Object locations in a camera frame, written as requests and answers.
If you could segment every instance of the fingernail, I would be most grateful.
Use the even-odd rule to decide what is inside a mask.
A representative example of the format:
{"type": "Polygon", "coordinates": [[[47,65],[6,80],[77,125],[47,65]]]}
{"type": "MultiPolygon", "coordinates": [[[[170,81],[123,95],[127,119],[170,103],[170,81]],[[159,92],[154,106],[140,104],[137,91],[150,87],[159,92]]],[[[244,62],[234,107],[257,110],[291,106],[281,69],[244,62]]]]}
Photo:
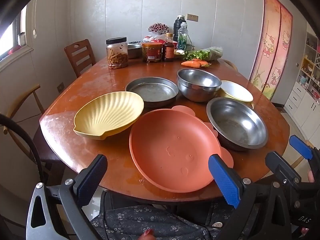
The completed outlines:
{"type": "Polygon", "coordinates": [[[144,236],[146,236],[146,235],[149,235],[149,234],[153,234],[153,229],[148,229],[148,230],[146,230],[145,232],[144,232],[144,236]]]}

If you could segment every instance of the jar label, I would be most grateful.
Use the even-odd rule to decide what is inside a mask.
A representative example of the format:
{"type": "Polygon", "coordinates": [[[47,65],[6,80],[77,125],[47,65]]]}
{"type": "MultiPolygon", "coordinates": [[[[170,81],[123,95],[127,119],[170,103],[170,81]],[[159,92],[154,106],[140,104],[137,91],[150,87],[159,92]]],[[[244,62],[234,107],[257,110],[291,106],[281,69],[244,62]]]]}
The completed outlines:
{"type": "Polygon", "coordinates": [[[147,59],[148,60],[157,59],[157,58],[159,58],[160,54],[161,54],[160,49],[148,49],[147,50],[147,59]]]}
{"type": "Polygon", "coordinates": [[[174,47],[167,47],[165,49],[165,58],[174,58],[174,47]]]}

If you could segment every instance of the black jar lid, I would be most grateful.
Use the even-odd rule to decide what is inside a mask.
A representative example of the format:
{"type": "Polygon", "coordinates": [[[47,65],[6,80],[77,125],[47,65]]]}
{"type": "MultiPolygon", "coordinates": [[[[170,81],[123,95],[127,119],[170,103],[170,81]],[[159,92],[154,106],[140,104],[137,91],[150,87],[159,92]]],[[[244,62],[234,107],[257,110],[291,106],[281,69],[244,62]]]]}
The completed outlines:
{"type": "Polygon", "coordinates": [[[113,38],[113,39],[108,39],[106,40],[106,44],[117,44],[117,43],[121,43],[121,42],[126,42],[127,41],[127,37],[120,37],[120,38],[113,38]]]}

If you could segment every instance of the black thermos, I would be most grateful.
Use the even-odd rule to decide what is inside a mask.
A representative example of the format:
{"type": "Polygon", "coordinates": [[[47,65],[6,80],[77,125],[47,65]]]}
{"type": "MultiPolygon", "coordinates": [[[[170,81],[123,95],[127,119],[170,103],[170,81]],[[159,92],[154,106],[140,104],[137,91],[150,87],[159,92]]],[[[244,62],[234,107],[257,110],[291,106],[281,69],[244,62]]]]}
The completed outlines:
{"type": "Polygon", "coordinates": [[[186,20],[183,15],[178,15],[176,21],[173,24],[173,40],[178,41],[178,30],[181,28],[181,23],[185,22],[186,20]]]}

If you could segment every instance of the metal screw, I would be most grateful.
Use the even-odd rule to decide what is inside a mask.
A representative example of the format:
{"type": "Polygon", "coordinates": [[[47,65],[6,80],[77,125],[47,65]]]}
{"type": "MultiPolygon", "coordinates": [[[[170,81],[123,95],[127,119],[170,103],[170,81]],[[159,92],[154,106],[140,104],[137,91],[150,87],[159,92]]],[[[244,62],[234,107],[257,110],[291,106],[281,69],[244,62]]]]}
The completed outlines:
{"type": "Polygon", "coordinates": [[[294,203],[294,206],[295,206],[296,208],[299,208],[299,207],[300,207],[300,202],[297,200],[297,201],[294,203]]]}
{"type": "Polygon", "coordinates": [[[73,183],[72,179],[66,179],[66,181],[64,182],[64,184],[66,185],[71,185],[73,183]]]}
{"type": "Polygon", "coordinates": [[[278,183],[278,182],[276,182],[276,181],[274,181],[273,183],[272,183],[272,185],[274,186],[274,187],[280,187],[280,184],[278,183]]]}
{"type": "Polygon", "coordinates": [[[43,183],[42,182],[39,182],[37,185],[36,185],[36,188],[42,188],[43,187],[43,183]]]}
{"type": "Polygon", "coordinates": [[[212,226],[216,228],[222,228],[223,224],[221,222],[215,222],[212,226]]]}
{"type": "Polygon", "coordinates": [[[248,178],[244,178],[242,181],[246,185],[249,185],[251,183],[251,179],[248,179],[248,178]]]}

